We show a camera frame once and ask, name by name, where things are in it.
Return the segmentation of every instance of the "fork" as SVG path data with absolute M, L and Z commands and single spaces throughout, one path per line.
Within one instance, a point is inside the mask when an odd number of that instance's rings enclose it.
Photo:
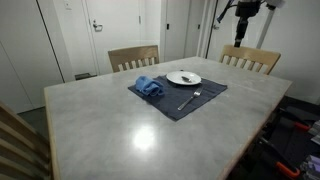
M 192 101 L 194 98 L 199 97 L 202 90 L 203 86 L 199 87 L 186 102 L 184 102 L 183 104 L 181 104 L 181 106 L 178 107 L 178 110 L 181 111 L 190 101 Z

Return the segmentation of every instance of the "floor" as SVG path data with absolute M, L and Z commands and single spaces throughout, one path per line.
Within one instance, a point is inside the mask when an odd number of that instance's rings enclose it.
M 46 108 L 38 108 L 18 114 L 45 138 L 49 139 Z

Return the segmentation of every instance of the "blue napkin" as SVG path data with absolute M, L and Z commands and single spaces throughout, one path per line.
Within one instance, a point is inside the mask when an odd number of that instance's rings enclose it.
M 136 80 L 136 90 L 146 96 L 164 95 L 163 85 L 159 81 L 150 79 L 146 76 L 140 76 Z

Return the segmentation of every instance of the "white door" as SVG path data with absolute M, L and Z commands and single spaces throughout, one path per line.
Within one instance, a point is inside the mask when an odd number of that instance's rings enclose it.
M 190 0 L 167 0 L 164 60 L 184 58 Z
M 0 41 L 34 108 L 43 88 L 63 83 L 36 0 L 0 0 Z
M 184 57 L 197 55 L 205 0 L 191 0 Z
M 0 42 L 0 101 L 15 113 L 33 109 L 9 58 Z
M 100 74 L 112 73 L 108 51 L 140 45 L 139 0 L 86 0 L 86 3 Z
M 210 45 L 208 47 L 208 59 L 218 61 L 223 46 L 225 44 L 234 44 L 237 23 L 239 20 L 239 17 L 235 16 L 236 7 L 232 7 L 227 11 L 220 24 L 216 20 L 225 8 L 227 2 L 228 0 L 218 0 L 217 13 L 214 20 L 214 28 L 211 35 Z M 261 5 L 259 13 L 256 16 L 249 18 L 249 25 L 246 35 L 242 39 L 241 46 L 248 46 L 252 48 L 256 47 L 264 22 L 266 20 L 267 13 L 268 10 L 265 5 Z

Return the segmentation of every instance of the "cloth napkin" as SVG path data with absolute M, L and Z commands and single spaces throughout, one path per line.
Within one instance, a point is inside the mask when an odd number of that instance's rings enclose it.
M 164 95 L 163 85 L 159 81 L 150 79 L 146 76 L 140 76 L 136 80 L 136 90 L 146 96 Z
M 128 89 L 173 121 L 178 121 L 185 117 L 227 89 L 226 85 L 221 85 L 203 78 L 201 84 L 194 86 L 174 84 L 168 81 L 165 76 L 158 76 L 154 78 L 154 80 L 163 85 L 163 91 L 165 92 L 163 96 L 145 96 L 136 90 L 135 85 L 128 87 Z M 184 109 L 179 111 L 178 107 L 188 100 L 200 86 L 203 86 L 201 95 L 193 99 Z

